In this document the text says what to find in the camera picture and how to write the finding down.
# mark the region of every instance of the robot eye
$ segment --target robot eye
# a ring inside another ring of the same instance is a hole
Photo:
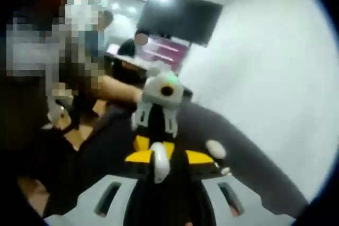
[[[170,86],[164,86],[164,87],[161,88],[160,92],[163,96],[171,96],[173,94],[174,90]]]

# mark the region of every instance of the white wall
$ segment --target white wall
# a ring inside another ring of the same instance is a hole
[[[338,148],[338,57],[315,0],[237,0],[224,8],[208,47],[192,47],[180,79],[310,200]]]

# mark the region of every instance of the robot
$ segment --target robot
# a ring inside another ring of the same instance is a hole
[[[176,114],[183,86],[168,66],[147,73],[142,99],[131,117],[135,152],[126,174],[105,176],[79,196],[67,214],[46,219],[50,226],[285,226],[294,219],[265,209],[261,199],[224,167],[226,151],[206,141],[209,155],[177,141]],[[234,217],[230,206],[241,215]]]

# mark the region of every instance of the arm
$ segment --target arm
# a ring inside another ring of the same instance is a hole
[[[134,104],[141,96],[140,89],[106,76],[70,32],[61,44],[59,80],[70,89],[106,101]]]

